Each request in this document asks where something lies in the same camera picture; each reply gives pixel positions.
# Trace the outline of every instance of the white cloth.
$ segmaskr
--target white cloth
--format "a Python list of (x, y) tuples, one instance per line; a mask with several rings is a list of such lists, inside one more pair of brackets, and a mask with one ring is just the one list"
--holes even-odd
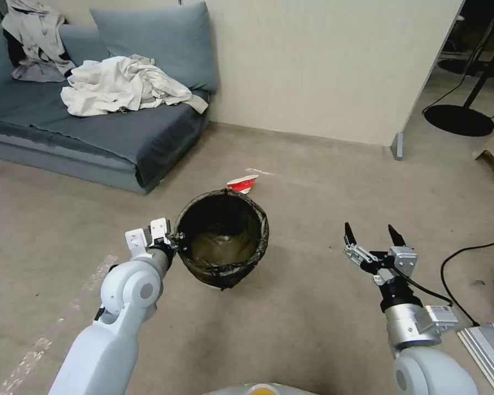
[(137, 111), (185, 102), (202, 114), (207, 102), (154, 66), (153, 59), (133, 55), (102, 62), (85, 60), (71, 71), (70, 87), (60, 97), (68, 112), (92, 116), (116, 111)]
[(32, 75), (38, 72), (41, 78), (35, 81), (48, 81), (47, 75), (40, 71), (42, 67), (37, 67), (43, 62), (54, 63), (62, 75), (75, 67), (71, 60), (60, 57), (65, 52), (59, 34), (59, 27), (64, 23), (62, 14), (33, 0), (7, 0), (7, 6), (9, 12), (2, 20), (2, 27), (22, 44), (27, 57), (13, 73), (14, 78), (22, 79), (25, 69), (33, 66), (35, 70), (27, 79), (33, 80)]

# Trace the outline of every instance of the floor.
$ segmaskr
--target floor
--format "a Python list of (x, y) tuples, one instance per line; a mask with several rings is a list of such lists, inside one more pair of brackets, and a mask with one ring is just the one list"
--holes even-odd
[[(494, 173), (471, 157), (482, 139), (439, 131), (420, 115), (456, 80), (439, 71), (430, 79), (402, 162), (387, 148), (220, 125), (148, 196), (0, 160), (0, 394), (47, 393), (97, 310), (107, 267), (128, 257), (125, 231), (175, 221), (195, 196), (247, 174), (260, 174), (250, 196), (269, 218), (267, 254), (224, 292), (176, 258), (142, 327), (127, 393), (197, 395), (252, 381), (393, 393), (379, 291), (343, 256), (343, 225), (351, 222), (363, 246), (387, 249), (393, 224), (420, 254), (414, 279), (440, 292), (447, 255), (494, 240)], [(494, 113), (494, 81), (475, 104)], [(494, 322), (494, 247), (459, 256), (447, 278), (479, 321)], [(492, 393), (455, 334), (444, 340), (480, 393)]]

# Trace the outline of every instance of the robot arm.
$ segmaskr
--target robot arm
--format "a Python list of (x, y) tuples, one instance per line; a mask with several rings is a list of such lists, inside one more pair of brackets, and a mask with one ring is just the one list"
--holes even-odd
[(93, 323), (71, 346), (50, 395), (124, 395), (139, 351), (141, 324), (156, 311), (175, 254), (168, 220), (126, 232), (132, 257), (113, 267)]
[(472, 377), (448, 355), (431, 348), (441, 343), (441, 334), (457, 326), (449, 306), (423, 306), (407, 278), (418, 255), (389, 225), (394, 246), (388, 252), (368, 252), (357, 245), (346, 222), (344, 253), (379, 287), (386, 315), (386, 330), (394, 355), (393, 379), (398, 395), (477, 395)]

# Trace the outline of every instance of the white wall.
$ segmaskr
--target white wall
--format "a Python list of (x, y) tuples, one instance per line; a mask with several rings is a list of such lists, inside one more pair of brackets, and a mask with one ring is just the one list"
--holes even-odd
[[(89, 7), (177, 4), (46, 1), (82, 25), (93, 25)], [(388, 146), (404, 128), (461, 3), (207, 0), (221, 80), (211, 118)]]

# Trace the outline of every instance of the black garbage bag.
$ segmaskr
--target black garbage bag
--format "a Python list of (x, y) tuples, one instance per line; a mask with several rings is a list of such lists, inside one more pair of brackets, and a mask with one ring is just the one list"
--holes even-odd
[(269, 224), (263, 209), (232, 189), (196, 197), (179, 214), (178, 254), (207, 285), (224, 290), (247, 276), (265, 254)]

